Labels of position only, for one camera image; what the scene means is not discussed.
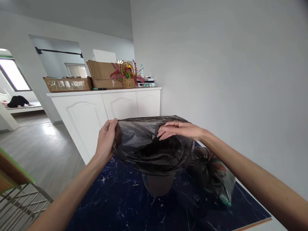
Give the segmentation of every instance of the window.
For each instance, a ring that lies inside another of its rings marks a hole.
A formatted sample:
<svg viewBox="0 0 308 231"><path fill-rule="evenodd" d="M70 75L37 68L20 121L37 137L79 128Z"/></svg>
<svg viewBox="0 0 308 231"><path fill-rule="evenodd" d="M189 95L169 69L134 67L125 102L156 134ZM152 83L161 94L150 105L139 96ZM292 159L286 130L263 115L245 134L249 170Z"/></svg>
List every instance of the window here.
<svg viewBox="0 0 308 231"><path fill-rule="evenodd" d="M80 76L86 78L88 76L85 66L81 64L66 64L71 76Z"/></svg>
<svg viewBox="0 0 308 231"><path fill-rule="evenodd" d="M14 59L0 58L0 70L15 91L32 91Z"/></svg>

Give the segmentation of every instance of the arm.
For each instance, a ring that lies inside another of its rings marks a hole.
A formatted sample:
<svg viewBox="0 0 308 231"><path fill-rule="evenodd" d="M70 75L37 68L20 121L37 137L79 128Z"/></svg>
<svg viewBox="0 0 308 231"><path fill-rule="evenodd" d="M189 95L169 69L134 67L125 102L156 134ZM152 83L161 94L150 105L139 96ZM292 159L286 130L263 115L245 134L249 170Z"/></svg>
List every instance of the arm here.
<svg viewBox="0 0 308 231"><path fill-rule="evenodd" d="M79 203L112 157L117 119L108 120L99 131L96 153L68 188L33 223L28 231L65 230Z"/></svg>
<svg viewBox="0 0 308 231"><path fill-rule="evenodd" d="M308 202L272 174L196 125L167 122L158 131L160 140L172 135L201 141L286 229L308 230Z"/></svg>

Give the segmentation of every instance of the black pants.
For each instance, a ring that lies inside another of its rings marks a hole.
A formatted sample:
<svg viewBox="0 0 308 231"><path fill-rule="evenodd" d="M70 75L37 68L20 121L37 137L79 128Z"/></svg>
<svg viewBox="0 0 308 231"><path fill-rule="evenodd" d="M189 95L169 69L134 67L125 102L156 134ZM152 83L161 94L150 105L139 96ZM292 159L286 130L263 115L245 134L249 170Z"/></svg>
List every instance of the black pants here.
<svg viewBox="0 0 308 231"><path fill-rule="evenodd" d="M25 104L29 104L28 100L26 100L23 96L13 96L11 101L7 104L8 107L18 107L20 106L25 106Z"/></svg>

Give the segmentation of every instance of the gray trash bin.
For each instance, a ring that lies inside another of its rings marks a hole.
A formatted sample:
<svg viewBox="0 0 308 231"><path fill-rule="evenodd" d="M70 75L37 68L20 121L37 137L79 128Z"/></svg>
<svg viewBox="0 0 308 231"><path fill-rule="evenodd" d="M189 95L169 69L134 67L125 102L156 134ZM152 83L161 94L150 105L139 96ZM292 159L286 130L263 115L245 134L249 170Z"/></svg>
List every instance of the gray trash bin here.
<svg viewBox="0 0 308 231"><path fill-rule="evenodd" d="M142 174L143 183L146 189L153 196L164 196L172 188L174 174L170 176L151 176Z"/></svg>

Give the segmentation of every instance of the flower arrangement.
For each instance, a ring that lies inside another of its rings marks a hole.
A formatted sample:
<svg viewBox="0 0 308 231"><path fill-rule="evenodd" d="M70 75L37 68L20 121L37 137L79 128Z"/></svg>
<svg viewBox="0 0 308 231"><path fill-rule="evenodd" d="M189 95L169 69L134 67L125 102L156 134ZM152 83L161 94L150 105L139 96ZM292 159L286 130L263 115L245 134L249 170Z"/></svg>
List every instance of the flower arrangement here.
<svg viewBox="0 0 308 231"><path fill-rule="evenodd" d="M123 82L123 79L132 79L135 81L135 86L138 86L138 81L141 81L142 83L145 83L145 79L140 76L140 72L143 68L140 70L137 69L137 65L135 61L133 60L135 68L131 66L128 62L121 62L120 66L112 63L113 68L115 69L115 72L113 72L110 75L110 79L112 80L119 80Z"/></svg>

